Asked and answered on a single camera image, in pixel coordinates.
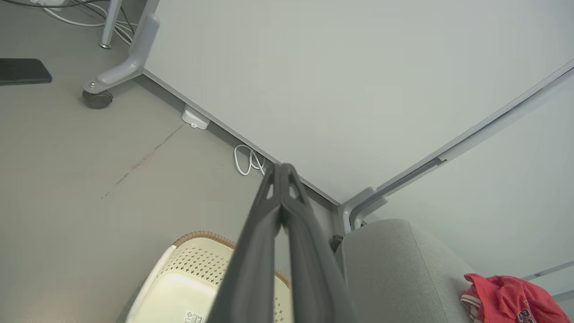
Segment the black smartphone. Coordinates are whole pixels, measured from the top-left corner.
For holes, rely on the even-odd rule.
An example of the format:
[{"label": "black smartphone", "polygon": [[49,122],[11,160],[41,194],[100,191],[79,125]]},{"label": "black smartphone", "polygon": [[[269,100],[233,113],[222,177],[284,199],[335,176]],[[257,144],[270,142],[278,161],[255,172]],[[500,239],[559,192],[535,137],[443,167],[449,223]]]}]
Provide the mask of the black smartphone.
[{"label": "black smartphone", "polygon": [[0,58],[0,85],[50,83],[52,76],[39,59]]}]

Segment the metal table leg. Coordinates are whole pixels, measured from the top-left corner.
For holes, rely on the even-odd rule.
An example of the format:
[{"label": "metal table leg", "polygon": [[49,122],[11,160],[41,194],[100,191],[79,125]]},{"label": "metal table leg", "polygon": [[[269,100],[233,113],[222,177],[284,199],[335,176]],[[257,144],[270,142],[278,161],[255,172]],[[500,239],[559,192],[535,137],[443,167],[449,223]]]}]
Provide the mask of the metal table leg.
[{"label": "metal table leg", "polygon": [[111,48],[111,36],[114,34],[115,22],[118,20],[119,9],[122,6],[122,0],[110,0],[110,7],[108,8],[108,16],[104,31],[102,32],[102,40],[99,45],[103,48]]}]

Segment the power strip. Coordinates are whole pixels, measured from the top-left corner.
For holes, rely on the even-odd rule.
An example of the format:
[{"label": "power strip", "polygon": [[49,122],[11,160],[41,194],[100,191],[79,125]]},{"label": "power strip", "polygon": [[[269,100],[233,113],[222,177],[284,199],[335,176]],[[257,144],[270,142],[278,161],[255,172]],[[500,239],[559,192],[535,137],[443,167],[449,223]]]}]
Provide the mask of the power strip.
[{"label": "power strip", "polygon": [[[62,6],[67,5],[70,0],[30,0],[31,3],[41,6]],[[55,11],[62,11],[63,8],[50,8]]]}]

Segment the white cable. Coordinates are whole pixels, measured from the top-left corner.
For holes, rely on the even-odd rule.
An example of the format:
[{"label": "white cable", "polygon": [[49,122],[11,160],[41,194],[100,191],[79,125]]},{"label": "white cable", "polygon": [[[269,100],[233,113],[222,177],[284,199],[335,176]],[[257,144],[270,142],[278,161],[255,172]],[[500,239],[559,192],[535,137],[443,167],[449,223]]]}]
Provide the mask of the white cable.
[{"label": "white cable", "polygon": [[[87,3],[86,5],[101,10],[102,13],[103,13],[103,15],[107,17],[107,11],[106,11],[104,8],[102,8],[102,7],[98,6],[98,5],[95,5],[95,4],[93,4],[93,3]],[[81,23],[81,22],[71,21],[71,20],[68,20],[68,19],[66,19],[66,18],[64,18],[64,17],[62,17],[62,16],[56,14],[54,11],[50,10],[49,8],[44,8],[44,11],[46,11],[50,16],[52,16],[52,17],[54,17],[54,18],[56,18],[56,19],[58,19],[58,20],[60,20],[60,21],[63,21],[63,22],[66,22],[66,23],[68,23],[68,24],[75,25],[75,26],[81,26],[81,27],[101,27],[101,26],[105,25],[105,22],[102,22],[102,23],[99,23],[99,24],[83,24],[83,23]],[[127,23],[127,21],[116,21],[115,27],[116,27],[116,28],[121,28],[121,29],[123,29],[123,30],[125,30],[125,31],[131,33],[131,29],[130,29],[130,28],[128,28],[128,27],[126,27],[126,26],[122,26],[121,24],[129,25],[129,24]],[[130,36],[129,34],[125,34],[125,35],[124,35],[124,34],[118,32],[118,31],[116,30],[116,28],[114,28],[114,32],[118,35],[118,37],[119,37],[121,40],[123,40],[124,43],[126,43],[127,45],[131,45],[131,43],[133,42],[133,38],[131,38],[131,36]]]},{"label": "white cable", "polygon": [[[246,172],[243,172],[241,170],[241,168],[239,167],[239,163],[237,162],[237,149],[240,147],[245,147],[247,149],[249,149],[249,167],[247,168]],[[263,166],[265,165],[265,159],[263,159],[263,164],[261,164],[261,162],[259,161],[259,158],[257,158],[257,154],[255,153],[255,150],[251,149],[251,147],[247,146],[247,145],[237,145],[235,147],[235,149],[233,149],[233,157],[235,158],[235,167],[237,168],[237,171],[239,171],[239,173],[243,176],[247,176],[249,175],[249,172],[251,171],[251,169],[255,169],[258,170],[261,175],[265,176],[265,172],[263,171]],[[255,161],[257,161],[257,165],[255,165],[253,163],[253,157],[255,157]]]}]

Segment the red clothing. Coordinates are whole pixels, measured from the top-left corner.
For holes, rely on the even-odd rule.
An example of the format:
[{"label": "red clothing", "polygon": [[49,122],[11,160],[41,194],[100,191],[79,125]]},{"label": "red clothing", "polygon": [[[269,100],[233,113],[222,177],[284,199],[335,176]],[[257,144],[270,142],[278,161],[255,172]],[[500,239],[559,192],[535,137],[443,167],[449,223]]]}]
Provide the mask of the red clothing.
[{"label": "red clothing", "polygon": [[484,278],[467,274],[472,287],[461,301],[471,318],[483,323],[570,323],[570,320],[542,287],[510,276]]}]

